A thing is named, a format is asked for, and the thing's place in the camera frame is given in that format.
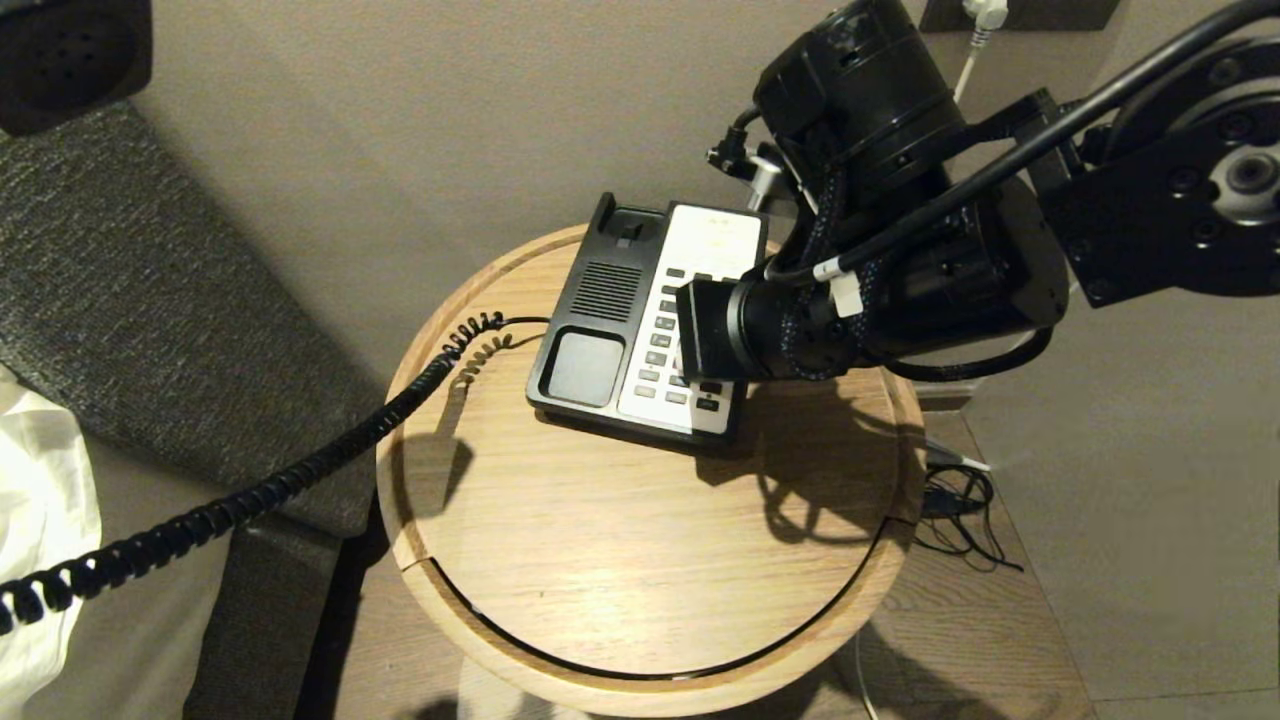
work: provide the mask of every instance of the black cable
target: black cable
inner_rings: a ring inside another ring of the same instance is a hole
[[[1189,60],[1213,42],[1247,24],[1271,15],[1280,15],[1280,0],[1242,0],[1196,23],[1112,78],[1088,97],[1075,101],[1075,106],[1070,111],[1060,115],[1027,140],[1027,142],[1019,143],[965,181],[952,186],[931,202],[908,213],[865,242],[860,242],[856,247],[842,252],[836,258],[840,270],[854,270],[870,258],[891,247],[909,249],[928,240],[929,236],[919,234],[920,231],[959,210],[987,188],[1018,174],[1023,168],[1038,160],[1057,145],[1066,142],[1071,136],[1097,122],[1137,95],[1151,82]],[[813,266],[794,270],[774,270],[769,273],[768,279],[783,284],[808,284],[814,282],[813,272]]]
[[[956,491],[954,486],[941,479],[943,473],[959,473],[968,478],[964,491]],[[934,537],[940,542],[946,543],[946,547],[927,543],[920,538],[915,538],[915,544],[955,557],[964,557],[972,552],[996,566],[1010,568],[1019,573],[1025,571],[1021,565],[1009,560],[1004,546],[1000,544],[1000,541],[996,539],[996,533],[991,529],[991,503],[996,500],[996,487],[991,482],[991,475],[968,465],[933,465],[929,468],[924,483],[922,521],[929,523]],[[974,496],[974,491],[979,493],[977,497]],[[969,528],[961,520],[964,515],[972,515],[978,511],[982,511],[983,534],[991,542],[989,550],[973,537],[973,533],[969,532]],[[943,536],[933,525],[933,520],[948,520],[966,544],[957,544]]]
[[[913,365],[910,363],[890,360],[884,363],[884,366],[896,375],[922,383],[954,383],[959,380],[972,380],[974,378],[1007,373],[1014,368],[1021,368],[1023,365],[1039,357],[1052,340],[1053,328],[1041,328],[1036,331],[1036,333],[1032,334],[1030,340],[1027,342],[1019,345],[1009,352],[1005,352],[1004,355],[997,355],[986,360],[961,363],[959,365]]]
[[[399,427],[444,382],[462,359],[462,352],[480,333],[520,323],[548,322],[548,318],[503,318],[502,313],[494,313],[493,318],[488,313],[481,313],[479,319],[468,318],[458,325],[457,332],[449,334],[449,343],[444,345],[440,354],[428,363],[408,387],[358,425],[302,460],[271,473],[248,488],[170,518],[150,530],[0,584],[0,635],[14,629],[14,618],[22,624],[31,624],[45,616],[46,607],[61,612],[77,597],[90,600],[108,587],[118,588],[131,579],[146,575],[152,568],[163,568],[170,560],[182,557],[192,547],[200,547],[276,510],[367,452]],[[38,594],[36,584],[41,587]],[[12,610],[4,603],[5,596],[13,602]]]
[[[756,118],[760,117],[760,109],[751,105],[746,110],[739,113],[737,119],[733,120],[735,129],[746,129],[746,126],[751,124]]]

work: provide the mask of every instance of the power outlet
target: power outlet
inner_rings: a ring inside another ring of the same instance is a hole
[[[1010,0],[1005,29],[1094,31],[1107,27],[1120,0]],[[972,32],[973,18],[961,0],[929,0],[920,32]]]

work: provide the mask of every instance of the black coiled cord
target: black coiled cord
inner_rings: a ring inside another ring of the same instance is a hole
[[[131,579],[146,575],[152,568],[164,568],[192,547],[200,547],[279,509],[367,452],[399,427],[440,387],[476,336],[518,323],[547,322],[547,318],[507,319],[502,313],[494,313],[492,318],[488,313],[481,313],[479,319],[467,318],[457,332],[449,334],[451,342],[408,387],[358,425],[307,457],[271,473],[248,488],[170,518],[150,530],[24,578],[0,583],[0,635],[14,629],[14,618],[22,624],[31,624],[45,616],[46,607],[61,612],[77,597],[90,600],[108,587],[118,588]],[[36,592],[37,584],[40,593]],[[4,602],[6,597],[13,603],[12,610]]]

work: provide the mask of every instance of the round wooden side table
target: round wooden side table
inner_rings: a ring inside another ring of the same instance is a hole
[[[401,363],[403,388],[466,318],[550,315],[584,227],[467,281]],[[525,400],[539,325],[479,338],[378,447],[410,591],[472,660],[548,701],[710,712],[801,676],[870,618],[919,519],[924,424],[884,370],[750,388],[709,455],[548,421]]]

